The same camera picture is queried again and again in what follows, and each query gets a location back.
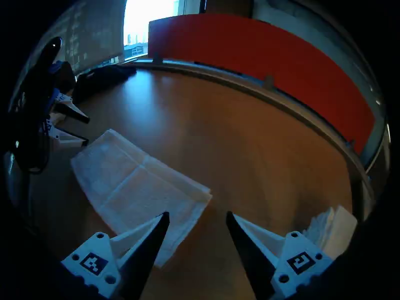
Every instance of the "wooden table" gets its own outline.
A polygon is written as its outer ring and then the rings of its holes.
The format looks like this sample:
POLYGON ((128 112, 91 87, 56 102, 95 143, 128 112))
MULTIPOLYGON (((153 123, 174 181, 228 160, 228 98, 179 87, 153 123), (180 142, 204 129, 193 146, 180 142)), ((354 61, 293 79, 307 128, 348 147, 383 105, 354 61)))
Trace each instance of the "wooden table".
MULTIPOLYGON (((139 70, 82 103, 88 125, 61 127, 91 141, 112 128, 151 156, 211 188, 208 207, 175 255, 153 268, 142 299, 254 299, 225 225, 227 211, 280 235, 343 205, 351 190, 341 155, 277 108, 220 84, 139 70)), ((94 232, 115 234, 71 170, 77 149, 51 156, 32 185, 36 223, 61 260, 94 232)))

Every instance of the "curtain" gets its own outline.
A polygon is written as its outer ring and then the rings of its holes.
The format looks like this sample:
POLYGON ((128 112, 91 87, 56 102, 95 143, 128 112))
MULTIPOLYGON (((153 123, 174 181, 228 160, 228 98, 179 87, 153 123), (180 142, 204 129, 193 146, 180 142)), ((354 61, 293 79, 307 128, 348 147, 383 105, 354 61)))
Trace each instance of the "curtain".
POLYGON ((79 0, 42 36, 28 65, 37 61, 53 37, 62 38, 56 60, 69 62, 75 74, 123 54, 123 28, 127 0, 79 0))

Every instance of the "red wall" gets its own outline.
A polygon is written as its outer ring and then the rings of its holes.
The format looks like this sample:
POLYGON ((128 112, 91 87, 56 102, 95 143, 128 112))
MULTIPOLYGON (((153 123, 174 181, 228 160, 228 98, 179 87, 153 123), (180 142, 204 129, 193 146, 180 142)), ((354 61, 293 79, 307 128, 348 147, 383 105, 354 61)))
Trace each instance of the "red wall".
POLYGON ((271 24, 228 14, 190 14, 150 22, 148 54, 200 62, 261 80, 297 98, 361 153, 374 116, 352 80, 328 56, 271 24))

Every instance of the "black bag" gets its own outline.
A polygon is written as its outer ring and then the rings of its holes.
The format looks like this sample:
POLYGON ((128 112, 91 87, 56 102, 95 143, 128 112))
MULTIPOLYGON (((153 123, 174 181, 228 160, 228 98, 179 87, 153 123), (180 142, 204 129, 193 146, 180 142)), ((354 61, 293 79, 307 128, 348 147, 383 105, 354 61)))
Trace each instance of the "black bag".
POLYGON ((79 104, 98 92, 105 91, 136 74, 134 66, 107 65, 79 75, 72 92, 74 104, 79 104))

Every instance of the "folded napkin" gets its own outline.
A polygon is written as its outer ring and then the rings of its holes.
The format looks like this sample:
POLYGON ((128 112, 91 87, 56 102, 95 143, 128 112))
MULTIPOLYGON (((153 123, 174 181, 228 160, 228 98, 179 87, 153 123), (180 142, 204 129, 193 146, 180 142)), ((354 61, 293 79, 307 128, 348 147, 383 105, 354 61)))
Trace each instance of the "folded napkin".
POLYGON ((71 159, 95 211, 117 234, 169 212, 155 265, 171 258, 211 199, 210 189, 149 156, 109 129, 71 159))

